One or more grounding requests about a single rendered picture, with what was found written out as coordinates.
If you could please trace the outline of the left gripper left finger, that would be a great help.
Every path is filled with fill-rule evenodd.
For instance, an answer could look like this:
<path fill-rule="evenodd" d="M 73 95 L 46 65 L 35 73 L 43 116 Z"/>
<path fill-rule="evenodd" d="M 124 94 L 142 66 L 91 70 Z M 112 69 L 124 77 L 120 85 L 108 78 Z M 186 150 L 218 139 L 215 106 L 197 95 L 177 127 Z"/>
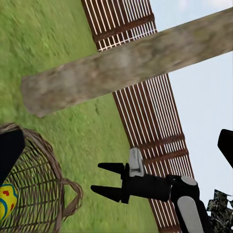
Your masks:
<path fill-rule="evenodd" d="M 10 171 L 25 150 L 25 144 L 21 129 L 0 134 L 0 187 L 7 182 Z"/>

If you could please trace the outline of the wicker basket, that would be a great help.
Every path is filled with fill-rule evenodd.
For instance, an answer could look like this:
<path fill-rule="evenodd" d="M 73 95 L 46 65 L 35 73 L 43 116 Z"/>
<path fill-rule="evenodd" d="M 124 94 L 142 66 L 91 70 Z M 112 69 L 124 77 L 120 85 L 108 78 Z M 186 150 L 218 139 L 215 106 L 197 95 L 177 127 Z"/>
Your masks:
<path fill-rule="evenodd" d="M 30 145 L 33 147 L 28 146 L 27 142 L 25 145 L 25 150 L 21 153 L 21 156 L 19 156 L 19 160 L 15 163 L 15 167 L 17 169 L 17 172 L 12 168 L 10 171 L 11 173 L 8 175 L 8 182 L 11 183 L 13 186 L 15 186 L 15 183 L 17 184 L 18 189 L 17 195 L 20 193 L 20 200 L 19 200 L 19 206 L 16 206 L 13 209 L 14 211 L 10 214 L 10 224 L 8 227 L 7 223 L 8 220 L 3 227 L 5 220 L 3 221 L 3 225 L 0 228 L 0 233 L 26 233 L 28 226 L 30 226 L 27 233 L 50 233 L 50 227 L 52 223 L 55 222 L 52 233 L 59 233 L 61 227 L 62 227 L 62 218 L 65 217 L 64 221 L 67 220 L 69 216 L 74 215 L 82 206 L 82 202 L 79 207 L 79 200 L 83 200 L 83 190 L 82 187 L 77 182 L 72 182 L 69 180 L 69 178 L 63 178 L 63 172 L 61 170 L 59 161 L 55 157 L 55 152 L 53 150 L 52 145 L 46 141 L 43 136 L 37 132 L 36 130 L 26 129 L 22 125 L 16 124 L 14 122 L 3 122 L 0 123 L 0 134 L 11 132 L 14 130 L 21 129 L 24 138 L 26 138 Z M 31 167 L 28 166 L 27 162 L 28 160 L 23 156 L 25 154 L 29 159 L 29 164 Z M 40 156 L 41 155 L 44 159 L 44 163 L 42 162 Z M 27 162 L 26 162 L 27 161 Z M 25 167 L 24 163 L 27 165 L 28 168 Z M 21 171 L 19 171 L 17 165 L 21 168 Z M 23 173 L 23 178 L 20 174 L 20 172 Z M 48 181 L 46 179 L 46 175 L 48 177 Z M 21 188 L 19 188 L 17 179 L 19 174 L 23 184 L 25 187 L 22 187 L 21 181 L 19 181 Z M 31 174 L 30 174 L 31 173 Z M 36 175 L 38 183 L 35 181 L 34 174 Z M 41 178 L 41 183 L 39 182 L 38 174 Z M 34 183 L 32 182 L 33 177 Z M 18 178 L 19 180 L 19 178 Z M 14 183 L 15 181 L 15 183 Z M 46 184 L 46 188 L 44 190 L 44 183 Z M 47 183 L 50 185 L 50 189 L 48 191 Z M 65 189 L 64 184 L 69 184 L 74 191 L 76 192 L 77 196 L 76 198 L 65 208 L 64 203 L 64 196 L 65 196 Z M 42 193 L 40 185 L 42 185 Z M 57 187 L 58 187 L 58 199 L 57 199 Z M 15 187 L 16 188 L 16 187 Z M 25 189 L 25 196 L 23 195 L 23 189 Z M 53 199 L 53 192 L 55 195 L 55 199 Z M 39 202 L 39 193 L 41 201 Z M 48 194 L 48 201 L 46 201 L 46 193 Z M 50 200 L 50 193 L 51 193 L 51 200 Z M 21 194 L 22 194 L 22 200 L 23 200 L 23 206 L 21 206 Z M 28 204 L 28 195 L 30 196 L 30 204 Z M 32 195 L 33 195 L 33 204 L 32 203 Z M 46 214 L 47 214 L 47 221 L 45 221 L 45 205 L 48 203 Z M 27 220 L 27 207 L 29 208 L 29 220 L 26 223 Z M 17 214 L 18 209 L 18 214 Z M 34 215 L 37 209 L 37 216 L 36 221 L 33 223 Z M 78 209 L 78 210 L 77 210 Z M 55 210 L 55 219 L 53 218 L 53 213 Z M 76 211 L 77 210 L 77 211 Z M 43 215 L 43 221 L 41 221 L 42 213 L 44 211 Z M 38 215 L 40 213 L 40 220 L 38 220 Z M 10 217 L 10 215 L 8 217 Z M 30 219 L 33 215 L 33 219 L 31 224 Z M 24 219 L 25 217 L 25 219 Z M 14 218 L 13 225 L 11 226 L 12 219 Z M 24 224 L 22 225 L 22 221 L 24 219 Z M 41 228 L 38 231 L 39 225 L 42 224 Z"/>

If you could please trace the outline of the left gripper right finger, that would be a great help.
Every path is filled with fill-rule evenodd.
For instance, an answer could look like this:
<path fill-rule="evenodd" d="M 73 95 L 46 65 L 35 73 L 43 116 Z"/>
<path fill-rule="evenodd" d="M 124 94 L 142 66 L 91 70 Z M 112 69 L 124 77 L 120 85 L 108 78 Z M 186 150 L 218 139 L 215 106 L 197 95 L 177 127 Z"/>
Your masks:
<path fill-rule="evenodd" d="M 233 168 L 233 131 L 222 129 L 217 145 Z"/>

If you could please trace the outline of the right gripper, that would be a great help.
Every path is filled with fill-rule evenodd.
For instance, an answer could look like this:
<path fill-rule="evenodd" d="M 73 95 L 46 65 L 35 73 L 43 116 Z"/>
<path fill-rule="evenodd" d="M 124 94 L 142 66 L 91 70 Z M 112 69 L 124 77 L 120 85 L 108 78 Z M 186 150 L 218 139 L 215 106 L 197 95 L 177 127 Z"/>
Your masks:
<path fill-rule="evenodd" d="M 120 174 L 122 188 L 93 185 L 91 190 L 113 201 L 128 204 L 130 195 L 152 199 L 155 193 L 155 175 L 145 173 L 143 177 L 129 176 L 129 164 L 99 163 L 98 167 Z"/>

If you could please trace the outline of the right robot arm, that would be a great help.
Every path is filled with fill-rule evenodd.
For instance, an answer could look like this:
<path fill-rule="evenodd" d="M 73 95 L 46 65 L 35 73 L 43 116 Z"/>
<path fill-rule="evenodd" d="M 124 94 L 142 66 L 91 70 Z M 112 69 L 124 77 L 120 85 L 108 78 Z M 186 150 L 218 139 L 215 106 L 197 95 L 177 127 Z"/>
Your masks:
<path fill-rule="evenodd" d="M 164 202 L 171 197 L 182 233 L 215 233 L 200 200 L 198 183 L 192 177 L 167 174 L 163 178 L 144 173 L 138 148 L 129 150 L 129 163 L 125 166 L 123 163 L 99 163 L 98 167 L 120 174 L 123 183 L 122 188 L 93 185 L 93 192 L 125 204 L 130 195 Z"/>

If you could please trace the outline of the easter egg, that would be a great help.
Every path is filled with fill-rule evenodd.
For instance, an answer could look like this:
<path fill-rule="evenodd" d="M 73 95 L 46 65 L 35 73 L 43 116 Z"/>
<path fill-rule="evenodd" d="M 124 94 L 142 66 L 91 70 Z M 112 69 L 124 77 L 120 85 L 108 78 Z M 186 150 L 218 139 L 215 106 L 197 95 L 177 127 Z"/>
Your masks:
<path fill-rule="evenodd" d="M 4 221 L 14 210 L 18 195 L 15 186 L 4 182 L 0 187 L 0 223 Z"/>

